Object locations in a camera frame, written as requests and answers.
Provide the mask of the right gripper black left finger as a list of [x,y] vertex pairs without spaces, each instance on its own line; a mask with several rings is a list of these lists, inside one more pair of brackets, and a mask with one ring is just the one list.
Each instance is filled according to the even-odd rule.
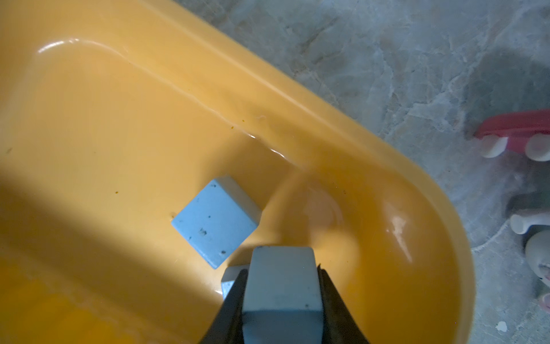
[[200,344],[243,344],[242,308],[249,272],[243,269],[237,275],[222,307]]

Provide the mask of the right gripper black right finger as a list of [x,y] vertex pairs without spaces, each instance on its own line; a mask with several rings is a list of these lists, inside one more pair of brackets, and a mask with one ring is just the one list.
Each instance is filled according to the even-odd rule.
[[368,344],[368,339],[356,324],[327,271],[319,265],[317,272],[324,315],[322,343]]

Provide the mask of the blue long block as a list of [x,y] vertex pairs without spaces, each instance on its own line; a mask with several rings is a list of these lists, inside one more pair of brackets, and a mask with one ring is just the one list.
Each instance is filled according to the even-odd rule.
[[236,265],[232,267],[227,267],[223,277],[221,278],[221,292],[223,295],[223,299],[226,299],[229,292],[231,291],[231,288],[233,287],[233,284],[235,283],[237,277],[239,276],[239,273],[242,270],[248,270],[249,265]]

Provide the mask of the blue cube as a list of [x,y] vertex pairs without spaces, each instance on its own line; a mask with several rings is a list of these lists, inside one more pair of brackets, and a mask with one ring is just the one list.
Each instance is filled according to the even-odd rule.
[[242,307],[245,343],[321,343],[324,308],[310,247],[253,251]]
[[259,226],[262,210],[230,176],[210,181],[171,221],[213,269]]

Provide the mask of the blue cube bottom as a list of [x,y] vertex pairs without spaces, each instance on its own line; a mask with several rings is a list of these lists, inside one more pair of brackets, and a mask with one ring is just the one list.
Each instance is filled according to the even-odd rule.
[[262,210],[230,176],[210,181],[171,221],[213,269],[259,226]]

